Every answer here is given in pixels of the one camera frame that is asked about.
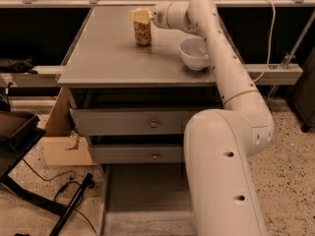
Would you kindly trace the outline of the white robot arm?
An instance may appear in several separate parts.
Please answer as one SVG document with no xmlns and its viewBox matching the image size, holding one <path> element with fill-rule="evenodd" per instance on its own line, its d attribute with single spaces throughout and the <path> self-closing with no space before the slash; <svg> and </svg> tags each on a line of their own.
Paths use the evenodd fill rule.
<svg viewBox="0 0 315 236">
<path fill-rule="evenodd" d="M 163 1 L 129 12 L 132 21 L 200 36 L 221 109 L 188 121 L 184 159 L 198 236 L 268 236 L 247 158 L 271 142 L 273 116 L 221 27 L 214 0 Z"/>
</svg>

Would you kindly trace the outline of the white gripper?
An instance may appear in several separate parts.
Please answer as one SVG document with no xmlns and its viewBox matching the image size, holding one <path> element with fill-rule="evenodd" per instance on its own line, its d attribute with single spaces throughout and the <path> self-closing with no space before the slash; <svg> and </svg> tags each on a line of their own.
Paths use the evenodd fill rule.
<svg viewBox="0 0 315 236">
<path fill-rule="evenodd" d="M 167 15 L 171 5 L 168 1 L 158 2 L 151 8 L 137 8 L 129 12 L 130 20 L 136 23 L 148 25 L 153 21 L 154 25 L 159 29 L 169 29 Z"/>
</svg>

